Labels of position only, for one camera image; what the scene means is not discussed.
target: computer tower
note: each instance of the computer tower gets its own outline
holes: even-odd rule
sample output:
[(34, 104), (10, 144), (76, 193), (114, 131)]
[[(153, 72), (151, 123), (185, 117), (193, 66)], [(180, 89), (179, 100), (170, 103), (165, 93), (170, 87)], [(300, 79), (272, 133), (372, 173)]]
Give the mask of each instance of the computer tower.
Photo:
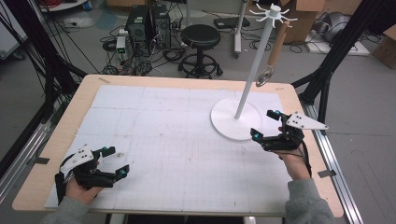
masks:
[(149, 6), (132, 6), (125, 30), (128, 31), (133, 49), (136, 50), (138, 46), (145, 56), (149, 55), (150, 42), (154, 37)]
[(162, 49), (171, 48), (171, 19), (164, 4), (154, 4), (151, 7), (152, 18), (154, 20), (154, 34), (157, 44)]

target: gray sleeve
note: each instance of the gray sleeve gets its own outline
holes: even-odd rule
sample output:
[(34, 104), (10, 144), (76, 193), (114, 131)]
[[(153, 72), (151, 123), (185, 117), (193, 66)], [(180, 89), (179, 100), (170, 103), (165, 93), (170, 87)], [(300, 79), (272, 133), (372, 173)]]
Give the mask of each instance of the gray sleeve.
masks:
[(82, 219), (84, 218), (84, 215), (87, 214), (89, 209), (90, 207), (88, 205), (64, 196), (64, 199), (59, 204), (58, 210), (54, 213), (46, 215), (40, 223), (80, 224), (82, 223)]
[(293, 180), (288, 184), (290, 200), (286, 202), (287, 223), (334, 223), (327, 202), (320, 198), (314, 179)]

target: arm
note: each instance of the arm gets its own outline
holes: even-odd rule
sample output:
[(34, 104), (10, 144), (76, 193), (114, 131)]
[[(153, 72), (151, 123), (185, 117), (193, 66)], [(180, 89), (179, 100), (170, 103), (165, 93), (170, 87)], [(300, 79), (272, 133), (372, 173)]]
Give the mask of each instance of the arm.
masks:
[(59, 204), (58, 210), (46, 215), (40, 223), (82, 223), (82, 219), (91, 207), (95, 196), (103, 188), (89, 190), (80, 186), (73, 177), (67, 182), (66, 195)]
[(314, 179), (309, 176), (298, 150), (277, 152), (285, 162), (289, 175), (290, 199), (286, 202), (288, 223), (334, 223), (334, 216), (327, 202), (320, 198)]

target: black stool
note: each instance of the black stool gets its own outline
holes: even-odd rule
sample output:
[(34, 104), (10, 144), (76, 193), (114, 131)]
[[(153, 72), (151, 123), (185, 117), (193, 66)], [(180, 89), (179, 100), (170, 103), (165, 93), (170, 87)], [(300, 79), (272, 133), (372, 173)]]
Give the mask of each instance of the black stool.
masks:
[[(186, 27), (181, 32), (181, 40), (193, 49), (197, 49), (196, 54), (186, 56), (178, 65), (178, 71), (187, 73), (186, 77), (206, 77), (210, 76), (215, 70), (218, 76), (223, 74), (219, 64), (209, 55), (204, 54), (204, 50), (213, 49), (220, 42), (220, 33), (209, 25), (196, 24)], [(195, 62), (188, 61), (189, 58), (196, 57)]]

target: robotic hand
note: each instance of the robotic hand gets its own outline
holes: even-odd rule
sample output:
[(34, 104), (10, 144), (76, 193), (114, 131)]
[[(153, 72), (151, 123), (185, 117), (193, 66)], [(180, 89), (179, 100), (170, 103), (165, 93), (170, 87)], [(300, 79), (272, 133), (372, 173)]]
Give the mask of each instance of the robotic hand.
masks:
[[(264, 137), (262, 133), (255, 129), (251, 129), (250, 135), (253, 141), (259, 143), (265, 151), (270, 152), (277, 150), (293, 151), (298, 149), (304, 158), (305, 166), (308, 169), (309, 174), (312, 175), (308, 150), (304, 142), (304, 134), (302, 130), (327, 130), (329, 127), (305, 115), (299, 114), (298, 112), (288, 116), (279, 111), (274, 112), (273, 110), (268, 110), (267, 116), (272, 119), (281, 120), (282, 133), (278, 136)], [(300, 145), (303, 145), (304, 152), (300, 150)]]
[[(129, 173), (129, 165), (116, 170), (114, 174), (101, 172), (97, 169), (98, 160), (102, 154), (107, 157), (116, 152), (114, 147), (103, 147), (91, 151), (87, 145), (80, 148), (77, 153), (70, 155), (61, 164), (60, 171), (55, 175), (55, 185), (58, 203), (61, 203), (66, 193), (67, 181), (74, 175), (78, 184), (85, 189), (92, 187), (113, 188), (114, 183), (125, 178)], [(64, 171), (70, 170), (66, 177)]]

